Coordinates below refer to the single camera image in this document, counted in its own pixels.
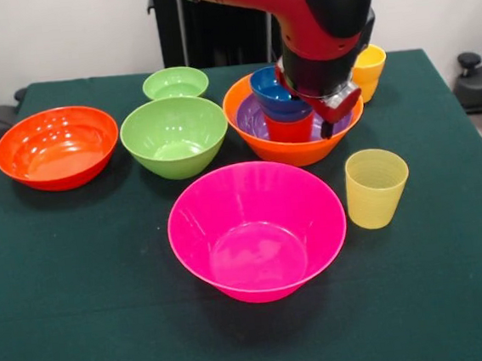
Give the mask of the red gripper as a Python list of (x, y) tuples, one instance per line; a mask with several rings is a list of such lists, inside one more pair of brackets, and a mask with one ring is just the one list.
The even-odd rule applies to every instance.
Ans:
[(343, 119), (356, 105), (361, 96), (358, 86), (343, 87), (342, 90), (323, 98), (311, 99), (309, 104), (322, 117), (321, 137), (329, 139), (333, 135), (334, 124)]

